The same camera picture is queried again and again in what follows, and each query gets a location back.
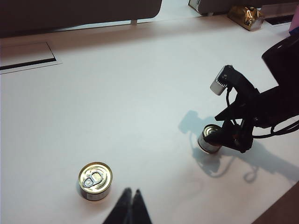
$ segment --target black cable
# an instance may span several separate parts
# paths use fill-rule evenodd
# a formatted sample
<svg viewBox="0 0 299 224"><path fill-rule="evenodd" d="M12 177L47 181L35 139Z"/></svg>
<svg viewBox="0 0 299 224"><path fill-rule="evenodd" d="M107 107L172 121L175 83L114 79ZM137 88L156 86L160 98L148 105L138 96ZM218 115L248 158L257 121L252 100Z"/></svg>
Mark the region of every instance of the black cable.
<svg viewBox="0 0 299 224"><path fill-rule="evenodd" d="M269 138L269 137L276 136L276 135L283 135L283 134L289 134L289 133L295 132L295 131L299 130L299 120L288 125L287 127L280 129L279 131L276 131L276 132L274 131L275 126L276 125L271 127L270 134L258 135L258 136L253 135L252 137L254 139L264 139L264 138Z"/></svg>
<svg viewBox="0 0 299 224"><path fill-rule="evenodd" d="M228 105L228 107L229 107L229 93L231 92L231 88L228 88L228 90L227 90L227 92L226 92L226 103L227 103L227 105ZM237 122L236 122L236 120L235 119L233 119L233 123L234 123L234 125L237 125Z"/></svg>

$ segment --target white surface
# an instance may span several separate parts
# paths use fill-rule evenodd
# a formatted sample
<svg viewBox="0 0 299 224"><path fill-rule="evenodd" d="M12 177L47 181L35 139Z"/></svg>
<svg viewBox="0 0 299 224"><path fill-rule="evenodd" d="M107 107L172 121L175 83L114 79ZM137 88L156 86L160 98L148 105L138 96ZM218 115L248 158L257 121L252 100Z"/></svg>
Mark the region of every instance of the white surface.
<svg viewBox="0 0 299 224"><path fill-rule="evenodd" d="M213 16L3 39L50 40L64 63L1 75L2 223L101 223L125 187L156 224L252 223L298 181L298 134L216 155L196 135L226 106L209 90L223 65L277 85L261 59L273 29ZM114 174L99 202L77 192L92 161Z"/></svg>
<svg viewBox="0 0 299 224"><path fill-rule="evenodd" d="M1 47L1 66L34 62L54 58L47 43L32 43Z"/></svg>

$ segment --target tin can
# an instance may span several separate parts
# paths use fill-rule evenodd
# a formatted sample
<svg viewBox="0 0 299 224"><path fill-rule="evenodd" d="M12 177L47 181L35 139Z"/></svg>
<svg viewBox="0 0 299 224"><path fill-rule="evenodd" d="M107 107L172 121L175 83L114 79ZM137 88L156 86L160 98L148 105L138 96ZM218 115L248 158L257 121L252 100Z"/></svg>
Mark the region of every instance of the tin can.
<svg viewBox="0 0 299 224"><path fill-rule="evenodd" d="M220 145L212 145L208 142L205 141L205 137L208 136L209 134L220 130L221 127L219 127L218 125L207 125L205 126L204 130L202 131L202 133L200 134L199 138L198 138L198 145L200 146L200 148L202 150L204 150L207 153L216 153L219 151L219 149L221 148Z"/></svg>
<svg viewBox="0 0 299 224"><path fill-rule="evenodd" d="M84 166L79 173L79 185L82 196L90 201L106 197L112 182L112 171L102 162L92 162Z"/></svg>

